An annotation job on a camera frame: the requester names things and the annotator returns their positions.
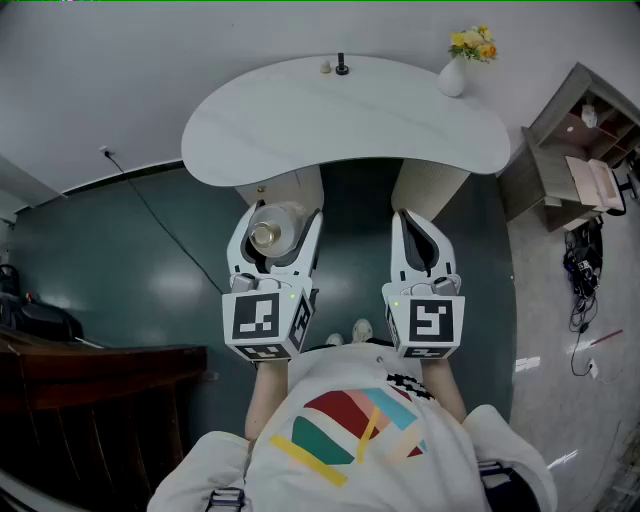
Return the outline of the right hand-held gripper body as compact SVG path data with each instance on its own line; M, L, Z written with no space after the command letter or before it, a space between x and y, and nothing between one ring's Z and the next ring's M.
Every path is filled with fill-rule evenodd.
M382 287L385 318L399 356L445 359L460 346L465 298L452 274L429 282L387 283Z

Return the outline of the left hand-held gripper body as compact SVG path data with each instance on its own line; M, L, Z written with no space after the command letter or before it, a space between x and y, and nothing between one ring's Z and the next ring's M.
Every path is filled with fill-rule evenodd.
M246 361L297 357L314 314L312 280L236 273L222 296L224 341Z

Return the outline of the clear glass jar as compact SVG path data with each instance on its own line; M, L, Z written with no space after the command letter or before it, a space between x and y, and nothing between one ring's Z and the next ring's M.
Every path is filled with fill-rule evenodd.
M306 217L305 207L297 202L261 206L249 221L249 240L265 257L283 257L296 247Z

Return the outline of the person's left forearm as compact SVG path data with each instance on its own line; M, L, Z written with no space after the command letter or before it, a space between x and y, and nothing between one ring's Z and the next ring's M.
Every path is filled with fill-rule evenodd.
M288 395L288 362L261 362L257 365L254 389L245 421L245 438L256 441Z

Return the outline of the person's right forearm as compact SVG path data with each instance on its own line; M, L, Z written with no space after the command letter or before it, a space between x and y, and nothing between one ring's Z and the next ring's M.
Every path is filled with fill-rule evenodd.
M422 360L421 371L427 392L462 424L467 417L467 411L448 360Z

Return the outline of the white curved table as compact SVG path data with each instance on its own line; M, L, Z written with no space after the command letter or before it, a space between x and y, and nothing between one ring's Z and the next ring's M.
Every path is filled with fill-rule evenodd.
M396 158L393 208L433 219L468 176L508 163L498 115L471 96L443 94L435 73L351 56L341 76L323 73L322 63L283 61L216 89L184 129L187 170L212 186L241 187L330 162Z

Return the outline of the person's white printed sweatshirt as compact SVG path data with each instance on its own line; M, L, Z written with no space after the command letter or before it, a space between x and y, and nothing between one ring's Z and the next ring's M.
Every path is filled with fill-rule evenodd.
M148 512L556 512L539 452L490 405L456 421L421 362L369 342L288 362L288 395L256 441L212 431Z

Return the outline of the grey shelf cabinet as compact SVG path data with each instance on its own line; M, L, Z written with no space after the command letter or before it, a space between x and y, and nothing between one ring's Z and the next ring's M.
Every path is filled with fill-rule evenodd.
M598 124L589 129L581 108L592 104ZM565 160L596 159L611 167L640 151L640 106L581 63L575 64L498 178L508 222L540 207L550 232L600 213L583 205Z

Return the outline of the pink box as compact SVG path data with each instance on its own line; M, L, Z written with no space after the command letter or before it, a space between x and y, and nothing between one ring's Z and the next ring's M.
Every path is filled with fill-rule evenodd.
M566 156L565 160L583 205L620 212L624 210L615 176L605 162L596 159L584 161L570 156Z

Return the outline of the dark wooden furniture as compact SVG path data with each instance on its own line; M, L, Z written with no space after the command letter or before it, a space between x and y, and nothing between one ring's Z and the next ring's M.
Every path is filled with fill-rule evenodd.
M95 348L0 328L0 470L92 512L145 512L191 443L203 346Z

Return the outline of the white ribbed vase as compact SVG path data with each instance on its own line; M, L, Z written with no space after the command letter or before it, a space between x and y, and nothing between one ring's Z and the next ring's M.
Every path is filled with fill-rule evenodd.
M466 60L463 57L454 57L441 70L437 86L439 91L448 97L458 97L466 85Z

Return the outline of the black chair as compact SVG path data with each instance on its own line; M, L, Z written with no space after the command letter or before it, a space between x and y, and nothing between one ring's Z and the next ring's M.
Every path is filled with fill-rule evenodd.
M18 270L0 264L0 325L56 342L78 342L81 324L68 312L22 292Z

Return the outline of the yellow flower bouquet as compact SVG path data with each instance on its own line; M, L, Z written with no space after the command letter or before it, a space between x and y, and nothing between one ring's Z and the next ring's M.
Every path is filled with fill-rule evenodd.
M491 62L498 58L492 32L486 25L450 34L449 54L452 58L463 58L478 62Z

